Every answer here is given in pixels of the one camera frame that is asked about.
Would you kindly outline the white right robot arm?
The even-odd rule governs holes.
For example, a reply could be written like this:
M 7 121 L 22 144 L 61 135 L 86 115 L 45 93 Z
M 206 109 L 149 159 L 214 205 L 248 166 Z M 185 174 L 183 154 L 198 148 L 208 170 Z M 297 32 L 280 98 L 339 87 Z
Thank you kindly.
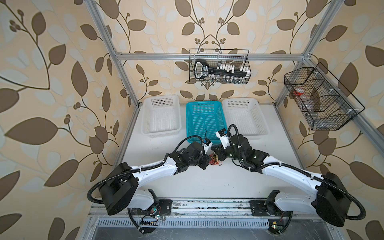
M 346 190 L 337 175 L 305 171 L 255 150 L 234 124 L 217 131 L 216 137 L 221 143 L 212 150 L 221 161 L 230 158 L 248 172 L 272 176 L 302 190 L 301 194 L 273 190 L 265 201 L 271 215 L 277 212 L 316 214 L 336 227 L 344 226 L 347 220 L 360 221 L 366 217 L 363 204 Z

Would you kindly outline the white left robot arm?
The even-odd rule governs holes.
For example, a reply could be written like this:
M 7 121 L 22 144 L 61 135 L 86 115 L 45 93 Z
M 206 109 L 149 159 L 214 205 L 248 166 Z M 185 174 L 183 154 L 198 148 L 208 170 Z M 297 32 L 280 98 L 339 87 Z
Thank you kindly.
M 140 190 L 141 187 L 164 177 L 185 172 L 189 167 L 198 166 L 205 170 L 211 161 L 207 152 L 213 143 L 207 138 L 196 136 L 199 141 L 191 143 L 187 148 L 178 150 L 182 143 L 193 138 L 182 140 L 173 152 L 167 153 L 163 160 L 153 164 L 130 167 L 127 163 L 119 164 L 108 175 L 92 186 L 87 199 L 95 204 L 104 205 L 109 216 L 116 215 L 126 208 L 154 211 L 159 201 L 153 190 Z

